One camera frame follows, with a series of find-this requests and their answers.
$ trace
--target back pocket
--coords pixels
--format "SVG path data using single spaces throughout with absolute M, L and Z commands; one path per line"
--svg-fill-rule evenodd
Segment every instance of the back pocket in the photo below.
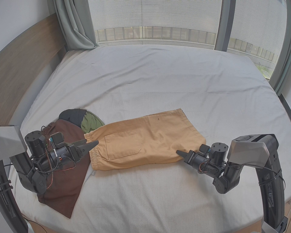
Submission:
M 109 134 L 105 136 L 108 159 L 137 154 L 141 150 L 141 138 L 133 131 Z

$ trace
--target wooden bed frame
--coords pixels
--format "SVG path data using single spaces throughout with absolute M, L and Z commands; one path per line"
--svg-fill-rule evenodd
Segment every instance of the wooden bed frame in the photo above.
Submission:
M 55 13 L 0 51 L 0 125 L 9 124 L 25 92 L 65 44 Z

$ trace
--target brown garment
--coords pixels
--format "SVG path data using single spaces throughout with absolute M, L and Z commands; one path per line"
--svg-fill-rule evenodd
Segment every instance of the brown garment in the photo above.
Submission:
M 53 133 L 62 132 L 65 142 L 72 143 L 84 139 L 83 130 L 65 120 L 57 120 L 50 123 L 42 132 L 49 139 Z M 75 203 L 79 197 L 88 166 L 90 156 L 86 154 L 74 169 L 67 171 L 54 172 L 52 186 L 42 195 L 38 194 L 38 201 L 48 205 L 67 218 L 71 218 Z M 74 163 L 70 162 L 63 166 L 63 169 L 73 167 Z M 52 176 L 47 178 L 47 187 L 51 183 Z
M 111 170 L 182 159 L 176 150 L 198 151 L 205 138 L 181 109 L 119 121 L 85 134 L 99 140 L 90 151 L 94 170 Z

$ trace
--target green garment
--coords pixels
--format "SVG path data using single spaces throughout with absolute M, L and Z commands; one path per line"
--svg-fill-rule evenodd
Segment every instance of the green garment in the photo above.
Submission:
M 99 117 L 87 110 L 81 123 L 81 129 L 84 131 L 84 133 L 89 133 L 103 125 L 105 124 L 100 120 Z

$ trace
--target bed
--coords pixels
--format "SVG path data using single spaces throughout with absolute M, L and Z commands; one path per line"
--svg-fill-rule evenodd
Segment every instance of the bed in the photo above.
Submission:
M 245 56 L 170 45 L 117 45 L 69 51 L 26 115 L 21 132 L 40 130 L 69 108 L 105 124 L 182 108 L 207 144 L 274 133 L 291 199 L 291 122 L 267 80 Z M 260 221 L 254 168 L 219 194 L 212 179 L 179 161 L 87 175 L 71 219 L 9 179 L 21 212 L 57 232 L 234 232 Z

